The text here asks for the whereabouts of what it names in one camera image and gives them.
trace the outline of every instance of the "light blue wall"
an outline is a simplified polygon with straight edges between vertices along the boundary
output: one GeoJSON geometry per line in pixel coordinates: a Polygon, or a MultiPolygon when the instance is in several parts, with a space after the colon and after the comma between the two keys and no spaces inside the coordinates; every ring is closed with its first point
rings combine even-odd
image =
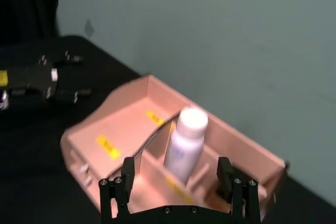
{"type": "Polygon", "coordinates": [[[335,0],[60,0],[84,34],[291,162],[336,204],[335,0]]]}

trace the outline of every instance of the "bottle cap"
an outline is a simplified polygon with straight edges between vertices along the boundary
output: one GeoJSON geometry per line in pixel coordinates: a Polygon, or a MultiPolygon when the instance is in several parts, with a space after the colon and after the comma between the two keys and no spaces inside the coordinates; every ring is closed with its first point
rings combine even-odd
{"type": "Polygon", "coordinates": [[[208,115],[199,108],[188,107],[180,112],[176,130],[189,138],[198,138],[205,134],[208,125],[208,115]]]}

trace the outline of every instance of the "yellow tape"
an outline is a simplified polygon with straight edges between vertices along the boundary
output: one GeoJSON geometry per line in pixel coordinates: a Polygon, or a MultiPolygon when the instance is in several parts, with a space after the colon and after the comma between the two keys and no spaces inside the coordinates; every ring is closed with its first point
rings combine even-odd
{"type": "Polygon", "coordinates": [[[182,189],[180,189],[174,182],[166,178],[166,184],[181,198],[187,205],[193,205],[193,198],[187,195],[182,189]]]}
{"type": "Polygon", "coordinates": [[[158,126],[161,126],[164,123],[163,119],[155,115],[153,111],[147,111],[146,114],[158,126]]]}
{"type": "Polygon", "coordinates": [[[0,87],[7,86],[8,75],[6,70],[0,70],[0,87]]]}
{"type": "Polygon", "coordinates": [[[100,136],[97,138],[97,141],[112,159],[117,159],[120,156],[119,150],[116,149],[112,144],[110,144],[106,137],[100,136]]]}

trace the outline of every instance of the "black table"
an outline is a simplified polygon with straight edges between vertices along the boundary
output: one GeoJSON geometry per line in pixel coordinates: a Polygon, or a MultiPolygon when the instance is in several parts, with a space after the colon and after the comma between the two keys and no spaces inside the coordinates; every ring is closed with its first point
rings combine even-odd
{"type": "MultiPolygon", "coordinates": [[[[93,88],[75,106],[41,104],[37,112],[0,115],[0,223],[99,223],[90,202],[62,160],[64,130],[92,113],[116,87],[139,75],[77,36],[0,49],[0,66],[34,63],[65,51],[83,55],[82,67],[60,70],[63,89],[93,88]]],[[[287,178],[265,223],[336,223],[335,209],[292,178],[287,178]]]]}

